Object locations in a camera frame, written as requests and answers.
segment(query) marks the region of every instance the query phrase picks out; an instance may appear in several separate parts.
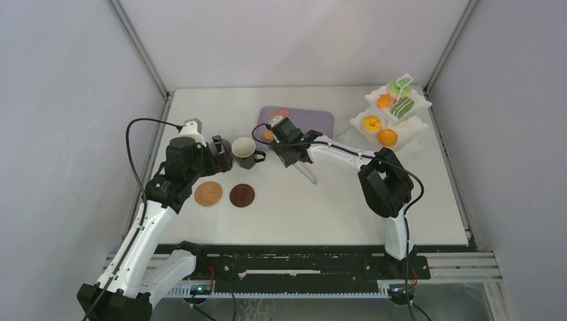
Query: red wire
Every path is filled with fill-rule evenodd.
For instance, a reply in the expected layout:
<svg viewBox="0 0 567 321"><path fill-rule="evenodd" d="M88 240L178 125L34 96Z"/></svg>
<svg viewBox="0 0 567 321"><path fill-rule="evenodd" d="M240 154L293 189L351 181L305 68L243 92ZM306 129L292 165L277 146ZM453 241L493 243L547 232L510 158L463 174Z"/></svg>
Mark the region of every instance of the red wire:
<svg viewBox="0 0 567 321"><path fill-rule="evenodd" d="M211 270L211 281L209 281L209 286L213 287L213 280L215 279L215 267L211 266L209 267L209 270Z"/></svg>
<svg viewBox="0 0 567 321"><path fill-rule="evenodd" d="M415 269L411 269L411 271L413 272L413 279L414 279L414 282L413 282L412 286L409 287L410 289L413 288L414 286L416 286L416 285L417 285L417 280L419 280L419 278L417 277L417 273L415 273Z"/></svg>

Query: black mug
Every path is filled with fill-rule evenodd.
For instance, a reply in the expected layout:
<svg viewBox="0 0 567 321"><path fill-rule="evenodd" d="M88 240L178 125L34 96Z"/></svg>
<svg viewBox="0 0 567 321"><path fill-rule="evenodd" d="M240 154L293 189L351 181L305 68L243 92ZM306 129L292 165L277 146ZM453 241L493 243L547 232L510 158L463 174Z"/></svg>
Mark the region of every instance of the black mug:
<svg viewBox="0 0 567 321"><path fill-rule="evenodd" d="M254 164L265 161L265 152L256 150L256 143L251 138L238 138L231 148L234 159L243 169L251 169Z"/></svg>

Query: brown coaster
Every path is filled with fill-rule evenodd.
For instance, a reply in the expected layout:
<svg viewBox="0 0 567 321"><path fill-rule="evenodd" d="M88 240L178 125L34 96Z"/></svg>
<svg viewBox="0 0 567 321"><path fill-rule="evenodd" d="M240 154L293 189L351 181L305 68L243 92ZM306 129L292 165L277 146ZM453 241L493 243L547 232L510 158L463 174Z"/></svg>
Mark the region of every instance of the brown coaster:
<svg viewBox="0 0 567 321"><path fill-rule="evenodd" d="M232 205L236 207L246 207L254 201L254 189L248 184L234 186L231 191L230 199Z"/></svg>
<svg viewBox="0 0 567 321"><path fill-rule="evenodd" d="M195 201L200 206L213 206L223 196L223 188L216 182L204 182L195 191Z"/></svg>

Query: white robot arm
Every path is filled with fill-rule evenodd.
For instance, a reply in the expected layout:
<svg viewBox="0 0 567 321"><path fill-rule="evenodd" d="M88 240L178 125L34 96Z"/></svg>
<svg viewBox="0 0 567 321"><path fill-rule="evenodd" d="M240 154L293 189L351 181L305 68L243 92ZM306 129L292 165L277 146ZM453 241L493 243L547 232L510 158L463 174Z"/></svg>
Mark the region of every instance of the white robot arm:
<svg viewBox="0 0 567 321"><path fill-rule="evenodd" d="M152 308L184 277L195 270L195 256L184 249L147 276L146 267L159 239L179 214L191 187L206 176L232 169L233 159L220 136L216 153L201 135L201 123L189 120L166 149L166 161L146 184L146 200L118 253L94 285L83 284L77 299L91 320L150 320Z"/></svg>
<svg viewBox="0 0 567 321"><path fill-rule="evenodd" d="M387 148L379 152L358 150L313 130L304 134L282 116L273 118L269 127L275 142L268 146L286 167L301 161L358 173L367 205L384 218L386 254L402 262L406 252L412 253L414 243L408 236L401 211L411 200L413 182L394 152Z"/></svg>

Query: mug handle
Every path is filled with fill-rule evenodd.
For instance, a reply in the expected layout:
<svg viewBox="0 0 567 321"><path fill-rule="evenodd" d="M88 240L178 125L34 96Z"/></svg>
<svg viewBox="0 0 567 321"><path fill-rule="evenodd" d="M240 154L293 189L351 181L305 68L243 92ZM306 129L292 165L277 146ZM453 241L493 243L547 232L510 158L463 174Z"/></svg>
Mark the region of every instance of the mug handle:
<svg viewBox="0 0 567 321"><path fill-rule="evenodd" d="M261 151L261 150L255 150L254 151L254 162L255 163L261 163L265 161L265 152Z"/></svg>

